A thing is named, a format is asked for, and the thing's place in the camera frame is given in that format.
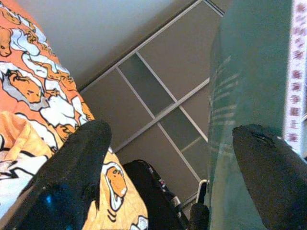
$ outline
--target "black suitcase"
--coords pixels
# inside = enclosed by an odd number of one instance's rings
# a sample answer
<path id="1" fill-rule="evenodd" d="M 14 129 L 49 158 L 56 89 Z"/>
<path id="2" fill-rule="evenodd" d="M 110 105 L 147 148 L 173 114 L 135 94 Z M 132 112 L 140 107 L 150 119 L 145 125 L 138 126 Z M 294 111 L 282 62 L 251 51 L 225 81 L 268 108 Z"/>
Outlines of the black suitcase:
<path id="1" fill-rule="evenodd" d="M 181 210 L 178 197 L 169 191 L 150 164 L 135 160 L 123 167 L 147 207 L 149 230 L 188 228 L 189 221 Z"/>

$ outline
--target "green fabric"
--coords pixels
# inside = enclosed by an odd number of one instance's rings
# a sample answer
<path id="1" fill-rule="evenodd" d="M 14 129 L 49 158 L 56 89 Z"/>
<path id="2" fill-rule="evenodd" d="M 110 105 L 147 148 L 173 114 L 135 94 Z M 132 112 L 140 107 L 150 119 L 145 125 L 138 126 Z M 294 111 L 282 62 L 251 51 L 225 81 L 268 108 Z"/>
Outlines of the green fabric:
<path id="1" fill-rule="evenodd" d="M 291 3 L 235 1 L 213 43 L 210 230 L 266 229 L 236 161 L 232 129 L 255 123 L 282 135 Z"/>

